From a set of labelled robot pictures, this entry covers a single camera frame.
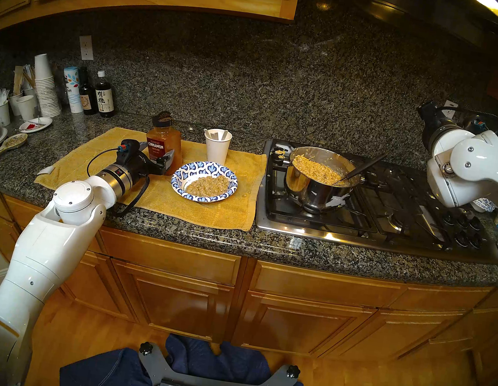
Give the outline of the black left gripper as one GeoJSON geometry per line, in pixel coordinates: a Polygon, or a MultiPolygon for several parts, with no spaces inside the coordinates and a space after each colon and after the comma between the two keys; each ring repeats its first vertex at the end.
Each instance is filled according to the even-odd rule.
{"type": "Polygon", "coordinates": [[[155,161],[142,153],[135,153],[126,160],[127,168],[132,178],[145,178],[148,175],[166,175],[173,164],[175,150],[169,150],[155,161]]]}

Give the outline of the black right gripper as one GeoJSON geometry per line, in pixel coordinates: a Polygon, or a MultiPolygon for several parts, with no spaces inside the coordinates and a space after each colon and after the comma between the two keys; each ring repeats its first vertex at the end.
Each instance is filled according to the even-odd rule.
{"type": "Polygon", "coordinates": [[[432,134],[442,127],[453,124],[451,118],[446,117],[436,101],[427,101],[418,106],[417,112],[424,122],[422,137],[431,138],[432,134]]]}

